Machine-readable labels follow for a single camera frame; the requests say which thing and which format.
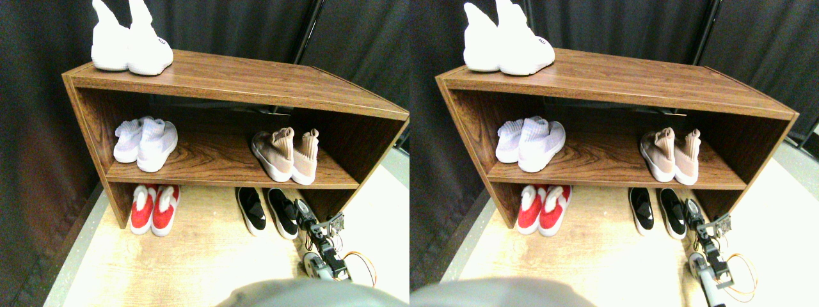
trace wooden shelf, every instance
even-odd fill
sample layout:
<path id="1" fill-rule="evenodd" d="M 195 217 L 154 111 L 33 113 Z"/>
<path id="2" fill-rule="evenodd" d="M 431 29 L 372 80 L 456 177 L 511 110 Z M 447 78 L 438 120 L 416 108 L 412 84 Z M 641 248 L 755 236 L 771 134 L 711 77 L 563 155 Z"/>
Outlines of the wooden shelf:
<path id="1" fill-rule="evenodd" d="M 174 50 L 174 64 L 157 76 L 98 70 L 71 76 L 77 88 L 199 97 L 305 107 L 406 120 L 392 102 L 314 67 Z"/>
<path id="2" fill-rule="evenodd" d="M 555 62 L 531 76 L 477 73 L 466 66 L 439 76 L 448 89 L 589 99 L 791 120 L 787 106 L 703 66 L 554 49 Z"/>
<path id="3" fill-rule="evenodd" d="M 674 187 L 743 190 L 746 184 L 706 143 L 699 152 L 699 179 L 693 186 L 654 179 L 640 154 L 639 136 L 568 132 L 566 145 L 538 173 L 517 163 L 497 162 L 486 177 L 493 183 L 577 184 L 608 187 Z"/>
<path id="4" fill-rule="evenodd" d="M 115 183 L 196 184 L 227 187 L 300 189 L 356 189 L 359 184 L 323 149 L 319 149 L 315 181 L 301 185 L 277 183 L 253 156 L 248 140 L 238 135 L 179 132 L 179 143 L 165 166 L 155 173 L 141 171 L 136 162 L 114 162 L 106 179 Z"/>

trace white sneaker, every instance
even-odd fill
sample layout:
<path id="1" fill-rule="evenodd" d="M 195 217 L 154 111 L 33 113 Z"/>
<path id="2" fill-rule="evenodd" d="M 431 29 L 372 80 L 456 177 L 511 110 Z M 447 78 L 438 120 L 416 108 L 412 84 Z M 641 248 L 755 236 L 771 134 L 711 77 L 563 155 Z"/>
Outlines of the white sneaker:
<path id="1" fill-rule="evenodd" d="M 464 3 L 469 26 L 464 31 L 464 62 L 474 71 L 497 71 L 498 26 L 474 4 Z"/>
<path id="2" fill-rule="evenodd" d="M 128 69 L 129 30 L 120 25 L 116 16 L 102 0 L 91 2 L 99 22 L 94 26 L 91 61 L 101 70 Z"/>
<path id="3" fill-rule="evenodd" d="M 137 160 L 139 142 L 143 139 L 143 122 L 147 119 L 153 120 L 153 117 L 124 121 L 114 131 L 114 135 L 119 138 L 114 145 L 114 159 L 118 162 L 131 163 Z"/>
<path id="4" fill-rule="evenodd" d="M 518 146 L 518 166 L 524 172 L 540 172 L 565 143 L 566 131 L 559 122 L 548 122 L 540 116 L 525 119 Z"/>
<path id="5" fill-rule="evenodd" d="M 128 70 L 135 74 L 161 74 L 174 62 L 174 51 L 151 26 L 153 18 L 143 0 L 129 0 L 131 8 Z"/>
<path id="6" fill-rule="evenodd" d="M 512 75 L 530 75 L 554 63 L 554 49 L 545 39 L 535 36 L 527 26 L 526 15 L 510 0 L 496 0 L 500 71 Z"/>
<path id="7" fill-rule="evenodd" d="M 143 137 L 139 142 L 137 167 L 153 173 L 165 165 L 168 155 L 176 148 L 176 127 L 169 121 L 145 119 Z"/>
<path id="8" fill-rule="evenodd" d="M 507 121 L 498 129 L 498 147 L 495 149 L 495 156 L 503 163 L 518 162 L 518 145 L 520 143 L 520 132 L 523 130 L 523 120 Z"/>

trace black shoe with white sole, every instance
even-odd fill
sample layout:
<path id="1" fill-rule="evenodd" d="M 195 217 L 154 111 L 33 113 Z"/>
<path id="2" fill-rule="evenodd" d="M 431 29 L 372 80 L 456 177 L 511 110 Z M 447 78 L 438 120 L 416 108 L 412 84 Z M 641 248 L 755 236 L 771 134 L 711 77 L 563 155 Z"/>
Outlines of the black shoe with white sole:
<path id="1" fill-rule="evenodd" d="M 265 200 L 270 206 L 270 212 L 276 218 L 278 233 L 285 239 L 295 239 L 299 234 L 299 226 L 296 225 L 296 205 L 293 204 L 293 201 L 277 188 L 265 191 Z"/>
<path id="2" fill-rule="evenodd" d="M 664 188 L 659 194 L 660 208 L 663 208 L 663 218 L 666 220 L 666 228 L 671 237 L 682 240 L 686 237 L 686 208 L 683 207 L 680 197 L 674 190 Z"/>
<path id="3" fill-rule="evenodd" d="M 239 208 L 242 209 L 247 230 L 250 231 L 252 235 L 258 236 L 261 231 L 265 230 L 265 225 L 267 224 L 265 210 L 261 207 L 259 194 L 256 193 L 253 187 L 237 187 L 236 201 L 239 203 Z"/>
<path id="4" fill-rule="evenodd" d="M 649 189 L 645 187 L 629 188 L 628 202 L 631 203 L 631 212 L 634 214 L 634 224 L 637 226 L 637 232 L 644 236 L 646 232 L 654 228 L 654 212 L 651 210 Z"/>

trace floor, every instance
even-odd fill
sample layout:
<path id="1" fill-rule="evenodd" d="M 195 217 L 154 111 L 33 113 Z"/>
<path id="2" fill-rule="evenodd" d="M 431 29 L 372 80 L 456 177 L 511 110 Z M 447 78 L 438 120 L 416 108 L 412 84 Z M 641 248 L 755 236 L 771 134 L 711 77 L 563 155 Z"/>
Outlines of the floor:
<path id="1" fill-rule="evenodd" d="M 265 236 L 251 236 L 232 188 L 183 187 L 174 230 L 163 238 L 119 229 L 102 195 L 45 305 L 215 305 L 248 283 L 305 276 L 296 252 L 301 242 L 284 240 L 272 224 Z M 409 157 L 391 151 L 347 206 L 341 232 L 342 255 L 367 255 L 378 272 L 376 288 L 404 301 L 410 231 L 394 225 L 409 225 L 409 207 Z"/>
<path id="2" fill-rule="evenodd" d="M 528 276 L 567 283 L 596 305 L 705 305 L 698 282 L 686 268 L 690 239 L 672 240 L 662 225 L 650 236 L 640 236 L 625 193 L 625 188 L 577 187 L 563 227 L 552 238 L 521 236 L 506 228 L 490 201 L 443 281 Z M 622 205 L 601 205 L 613 203 Z M 659 212 L 656 202 L 654 209 Z M 800 280 L 819 274 L 819 264 L 804 257 L 812 255 L 813 246 L 804 242 L 810 239 L 817 214 L 819 201 L 772 160 L 732 213 L 733 230 L 723 242 L 724 253 L 742 253 L 758 270 L 757 295 L 748 305 L 813 300 L 809 282 Z M 759 227 L 771 221 L 780 222 Z M 589 223 L 599 227 L 585 227 Z M 749 290 L 751 278 L 744 263 L 734 259 L 729 266 L 736 287 Z M 734 302 L 728 296 L 724 299 Z"/>

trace red sneaker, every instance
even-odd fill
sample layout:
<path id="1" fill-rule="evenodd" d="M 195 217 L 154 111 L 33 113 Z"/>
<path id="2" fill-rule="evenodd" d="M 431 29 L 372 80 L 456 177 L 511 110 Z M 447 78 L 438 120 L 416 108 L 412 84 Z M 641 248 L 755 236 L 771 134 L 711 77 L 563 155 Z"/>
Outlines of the red sneaker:
<path id="1" fill-rule="evenodd" d="M 551 186 L 543 202 L 543 210 L 537 231 L 545 237 L 552 237 L 560 230 L 568 203 L 572 200 L 572 186 Z"/>
<path id="2" fill-rule="evenodd" d="M 133 204 L 128 225 L 133 234 L 147 233 L 151 227 L 151 214 L 156 204 L 156 185 L 140 184 L 133 190 Z"/>
<path id="3" fill-rule="evenodd" d="M 151 231 L 159 237 L 167 236 L 170 233 L 170 228 L 174 226 L 174 217 L 176 217 L 176 208 L 179 207 L 179 197 L 181 195 L 179 185 L 169 185 L 159 187 L 159 192 L 153 210 L 153 224 Z"/>
<path id="4" fill-rule="evenodd" d="M 515 228 L 522 234 L 532 234 L 537 229 L 537 220 L 543 209 L 546 190 L 543 187 L 528 185 L 523 188 L 520 197 L 520 212 Z"/>

